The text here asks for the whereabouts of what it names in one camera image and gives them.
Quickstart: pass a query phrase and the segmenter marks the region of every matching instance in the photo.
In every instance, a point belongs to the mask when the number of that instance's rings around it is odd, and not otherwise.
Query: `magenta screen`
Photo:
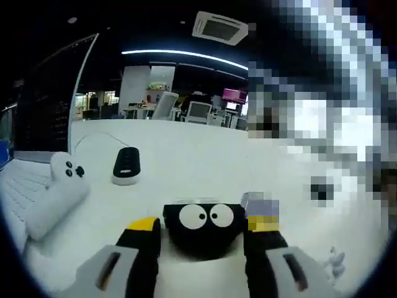
[[[232,89],[223,90],[222,99],[225,101],[233,101],[233,102],[238,102],[240,104],[245,104],[246,98],[247,98],[246,92],[232,90]]]

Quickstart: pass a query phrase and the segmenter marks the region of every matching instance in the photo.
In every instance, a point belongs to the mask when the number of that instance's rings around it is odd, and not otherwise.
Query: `white keyboard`
[[[27,240],[25,216],[51,179],[50,165],[12,160],[0,171],[3,213],[11,235],[22,252]]]

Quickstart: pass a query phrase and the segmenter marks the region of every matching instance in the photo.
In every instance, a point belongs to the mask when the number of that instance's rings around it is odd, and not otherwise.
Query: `cable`
[[[90,135],[93,135],[93,134],[95,134],[95,133],[104,133],[104,134],[106,134],[106,135],[108,135],[108,136],[114,138],[116,141],[120,142],[120,143],[123,144],[124,146],[126,146],[126,147],[131,147],[129,144],[124,143],[123,141],[119,140],[118,138],[114,137],[113,135],[111,135],[111,134],[109,134],[109,133],[107,133],[107,132],[91,132],[91,133],[89,133],[89,134],[83,136],[83,138],[81,138],[81,139],[77,142],[77,144],[75,144],[75,146],[74,146],[74,152],[76,152],[76,149],[77,149],[78,145],[79,145],[86,137],[88,137],[88,136],[90,136]]]

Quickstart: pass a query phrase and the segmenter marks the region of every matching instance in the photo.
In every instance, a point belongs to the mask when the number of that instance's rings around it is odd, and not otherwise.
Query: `googly eyes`
[[[217,204],[212,207],[210,211],[210,218],[217,227],[226,228],[229,227],[233,222],[234,214],[229,206]]]
[[[181,209],[179,212],[179,220],[186,228],[196,230],[204,226],[207,221],[207,213],[203,207],[190,204]]]
[[[233,222],[234,213],[229,206],[217,204],[211,208],[210,218],[217,227],[226,228]],[[203,207],[189,204],[184,206],[179,212],[179,220],[184,227],[190,230],[197,230],[205,225],[207,213]]]

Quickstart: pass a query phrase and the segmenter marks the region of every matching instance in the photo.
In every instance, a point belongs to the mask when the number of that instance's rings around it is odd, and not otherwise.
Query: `air conditioner vent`
[[[229,17],[200,11],[192,35],[205,39],[236,45],[248,35],[248,25]]]

